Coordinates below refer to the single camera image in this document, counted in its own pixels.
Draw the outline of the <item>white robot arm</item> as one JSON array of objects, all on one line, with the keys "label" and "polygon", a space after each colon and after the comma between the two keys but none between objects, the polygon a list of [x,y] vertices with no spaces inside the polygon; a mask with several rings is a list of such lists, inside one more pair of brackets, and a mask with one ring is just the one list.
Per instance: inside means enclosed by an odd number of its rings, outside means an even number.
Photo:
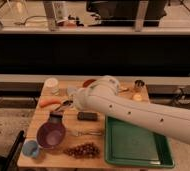
[{"label": "white robot arm", "polygon": [[120,82],[102,76],[86,88],[67,86],[76,109],[93,110],[152,132],[190,144],[190,110],[141,101],[118,95]]}]

